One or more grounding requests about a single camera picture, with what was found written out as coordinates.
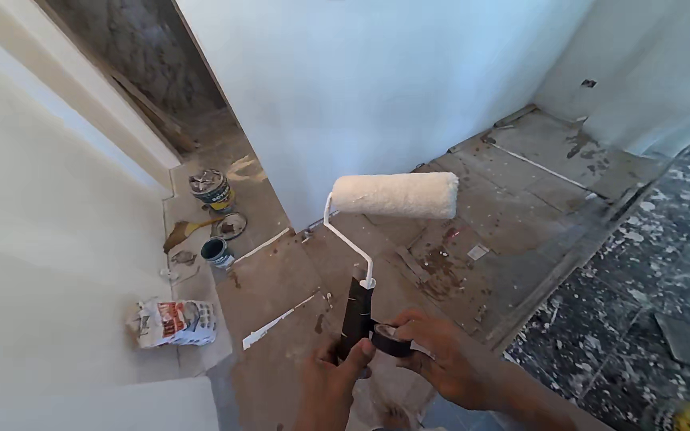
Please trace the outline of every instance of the finger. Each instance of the finger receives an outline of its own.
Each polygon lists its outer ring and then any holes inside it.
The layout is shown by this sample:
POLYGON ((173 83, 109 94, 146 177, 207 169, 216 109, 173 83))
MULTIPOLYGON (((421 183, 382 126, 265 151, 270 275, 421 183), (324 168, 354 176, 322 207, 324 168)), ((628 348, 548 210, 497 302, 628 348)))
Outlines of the finger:
POLYGON ((396 366, 414 371, 436 388, 443 375, 443 368, 436 364, 435 360, 418 350, 413 350, 412 354, 406 358, 399 358, 396 366))
POLYGON ((340 338, 338 336, 333 334, 327 336, 321 345, 313 352, 313 356, 318 360, 322 360, 323 362, 334 364, 337 343, 339 342, 340 338))
POLYGON ((428 322, 422 320, 410 321, 396 328, 393 336, 399 340, 413 340, 429 350, 431 354, 438 355, 438 336, 433 333, 432 327, 428 325, 428 322))
POLYGON ((398 327, 405 325, 412 320, 425 320, 427 318, 428 316, 424 311, 418 308, 407 308, 404 311, 401 311, 395 319, 388 322, 388 325, 398 327))
POLYGON ((377 348, 366 338, 361 338, 361 340, 350 349, 347 358, 345 358, 340 364, 340 367, 338 367, 349 384, 352 385, 356 383, 356 379, 358 379, 369 362, 374 359, 374 354, 376 352, 377 348))

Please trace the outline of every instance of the roller handle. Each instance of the roller handle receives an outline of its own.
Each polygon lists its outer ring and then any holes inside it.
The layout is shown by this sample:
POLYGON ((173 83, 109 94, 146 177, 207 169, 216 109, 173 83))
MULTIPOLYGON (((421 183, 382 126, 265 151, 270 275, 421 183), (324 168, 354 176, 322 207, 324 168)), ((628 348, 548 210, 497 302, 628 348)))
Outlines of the roller handle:
POLYGON ((350 293, 348 293, 345 319, 340 343, 337 346, 337 357, 345 360, 350 349, 361 338, 369 338, 369 332, 374 328, 372 320, 372 292, 374 289, 364 289, 359 280, 350 279, 350 293))

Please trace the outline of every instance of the tape roll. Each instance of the tape roll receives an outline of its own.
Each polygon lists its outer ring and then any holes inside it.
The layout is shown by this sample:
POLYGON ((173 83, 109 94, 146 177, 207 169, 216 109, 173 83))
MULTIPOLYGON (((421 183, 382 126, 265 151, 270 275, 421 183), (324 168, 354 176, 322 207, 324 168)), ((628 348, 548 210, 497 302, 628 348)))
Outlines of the tape roll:
POLYGON ((406 358, 412 354, 412 342, 399 340, 394 336, 396 328, 386 324, 375 324, 372 332, 374 347, 394 358, 406 358))

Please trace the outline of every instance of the roller cover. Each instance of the roller cover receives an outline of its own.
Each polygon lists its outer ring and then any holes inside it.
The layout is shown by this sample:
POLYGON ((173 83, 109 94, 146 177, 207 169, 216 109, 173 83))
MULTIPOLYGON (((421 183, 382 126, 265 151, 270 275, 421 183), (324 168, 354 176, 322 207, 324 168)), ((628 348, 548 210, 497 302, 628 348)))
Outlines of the roller cover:
POLYGON ((341 176, 332 188, 332 203, 342 212, 451 219, 458 186, 451 172, 341 176))

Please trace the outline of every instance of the cement bag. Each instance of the cement bag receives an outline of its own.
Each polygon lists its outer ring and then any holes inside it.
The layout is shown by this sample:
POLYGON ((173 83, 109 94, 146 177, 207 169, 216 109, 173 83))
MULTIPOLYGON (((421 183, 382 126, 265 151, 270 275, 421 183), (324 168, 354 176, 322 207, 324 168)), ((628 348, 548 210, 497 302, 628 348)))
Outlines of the cement bag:
POLYGON ((149 299, 137 303, 138 311, 127 321, 140 348, 164 344, 212 343, 217 336, 215 306, 204 301, 159 302, 149 299))

